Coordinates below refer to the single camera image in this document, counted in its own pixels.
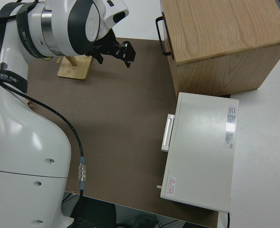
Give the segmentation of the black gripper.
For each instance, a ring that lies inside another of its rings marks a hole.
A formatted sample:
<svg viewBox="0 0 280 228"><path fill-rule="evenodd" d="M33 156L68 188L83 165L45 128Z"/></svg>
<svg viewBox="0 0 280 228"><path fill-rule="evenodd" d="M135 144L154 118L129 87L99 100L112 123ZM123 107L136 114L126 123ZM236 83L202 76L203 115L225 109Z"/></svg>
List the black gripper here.
<svg viewBox="0 0 280 228"><path fill-rule="evenodd" d="M94 46L87 52L87 56L96 59L99 64L103 64L104 61L102 54L114 57L117 56L119 59L123 60L126 67L129 68L131 63L135 60L136 52L129 41L118 44L114 31L110 29L107 34L97 40Z"/></svg>

